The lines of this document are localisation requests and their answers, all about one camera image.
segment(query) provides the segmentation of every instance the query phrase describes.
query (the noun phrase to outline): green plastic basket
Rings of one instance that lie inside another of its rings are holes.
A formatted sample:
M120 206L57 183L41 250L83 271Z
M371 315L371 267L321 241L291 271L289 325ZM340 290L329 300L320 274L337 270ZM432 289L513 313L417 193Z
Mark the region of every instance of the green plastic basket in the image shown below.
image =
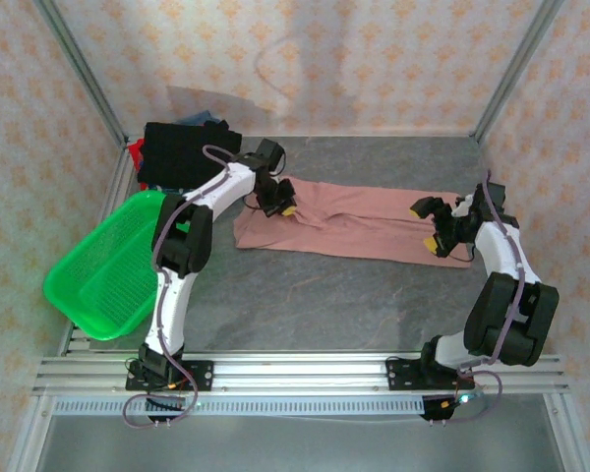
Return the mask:
M152 312L157 275L150 243L164 197L156 191L132 196L46 276L48 301L88 336L128 334Z

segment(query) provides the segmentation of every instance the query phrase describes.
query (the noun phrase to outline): patterned wallpaper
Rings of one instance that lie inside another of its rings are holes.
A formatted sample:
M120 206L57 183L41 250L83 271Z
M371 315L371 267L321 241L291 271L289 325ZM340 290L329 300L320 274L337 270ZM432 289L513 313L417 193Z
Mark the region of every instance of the patterned wallpaper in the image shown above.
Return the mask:
M590 442L590 0L564 2L484 154L511 189L531 263L560 291L551 340Z
M94 225L117 147L30 0L0 0L0 470L65 318L48 269Z
M57 0L125 131L467 135L540 0Z

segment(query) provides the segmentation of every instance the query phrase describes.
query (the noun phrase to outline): pink pants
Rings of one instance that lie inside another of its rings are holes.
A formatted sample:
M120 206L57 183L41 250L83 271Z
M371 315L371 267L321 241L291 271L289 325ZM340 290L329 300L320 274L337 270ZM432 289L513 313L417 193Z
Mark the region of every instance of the pink pants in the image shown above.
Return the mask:
M421 220L409 213L418 199L442 197L453 204L456 194L345 187L289 178L295 188L295 213L267 218L262 211L243 209L234 221L237 248L469 267L469 263L433 255L423 243L435 232L433 223L430 218ZM255 198L249 197L248 204L255 206ZM463 244L451 255L468 259Z

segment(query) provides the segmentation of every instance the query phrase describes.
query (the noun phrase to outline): gray stone surface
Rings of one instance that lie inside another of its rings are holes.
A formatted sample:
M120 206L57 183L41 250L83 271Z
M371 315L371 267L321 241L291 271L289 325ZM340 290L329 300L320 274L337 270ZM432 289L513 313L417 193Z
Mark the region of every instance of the gray stone surface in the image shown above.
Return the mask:
M467 138L278 138L285 175L465 195L481 177ZM260 139L249 138L243 150ZM419 349L436 334L463 329L485 281L477 253L469 269L406 265L269 250L237 250L232 222L214 225L212 256L197 278L186 318L186 350ZM92 349L134 350L131 335Z

